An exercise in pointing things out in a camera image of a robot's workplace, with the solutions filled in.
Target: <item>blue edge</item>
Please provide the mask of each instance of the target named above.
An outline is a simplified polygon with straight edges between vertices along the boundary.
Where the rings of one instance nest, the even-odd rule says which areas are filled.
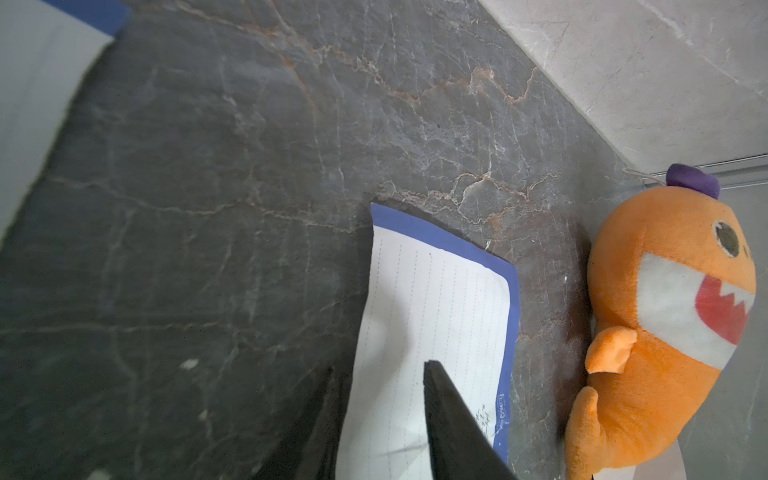
[[[507,341],[502,360],[502,374],[498,378],[496,390],[496,427],[494,430],[496,434],[493,440],[493,449],[496,455],[508,463],[508,434],[511,419],[509,389],[512,382],[512,363],[515,360],[515,344],[518,340],[520,323],[520,287],[517,269],[510,263],[451,235],[430,222],[378,204],[371,204],[371,214],[373,224],[377,227],[402,233],[440,250],[480,263],[507,280],[509,285],[509,317],[507,320]]]
[[[117,0],[42,0],[51,7],[114,37],[131,10]]]

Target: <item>purple hat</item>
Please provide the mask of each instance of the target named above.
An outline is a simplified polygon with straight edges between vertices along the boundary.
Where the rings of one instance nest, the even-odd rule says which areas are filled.
[[[717,177],[705,174],[698,168],[688,165],[670,165],[669,170],[667,170],[667,185],[690,188],[715,200],[720,198],[720,181]]]

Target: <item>plush toy arm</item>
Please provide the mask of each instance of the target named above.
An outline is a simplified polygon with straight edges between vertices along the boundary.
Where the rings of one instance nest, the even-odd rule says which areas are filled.
[[[587,371],[624,373],[624,366],[636,342],[637,331],[633,329],[612,326],[601,331],[587,350]]]

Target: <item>stuffed animal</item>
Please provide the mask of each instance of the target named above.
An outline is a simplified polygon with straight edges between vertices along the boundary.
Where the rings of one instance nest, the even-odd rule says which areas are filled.
[[[588,385],[565,430],[568,480],[650,460],[699,409],[754,302],[752,253],[720,185],[675,164],[620,205],[588,266]]]

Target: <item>notebook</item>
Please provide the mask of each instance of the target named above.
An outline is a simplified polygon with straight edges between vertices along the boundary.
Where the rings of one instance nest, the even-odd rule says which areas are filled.
[[[432,478],[422,384],[432,359],[507,462],[517,271],[424,220],[378,204],[371,213],[369,293],[336,478]]]

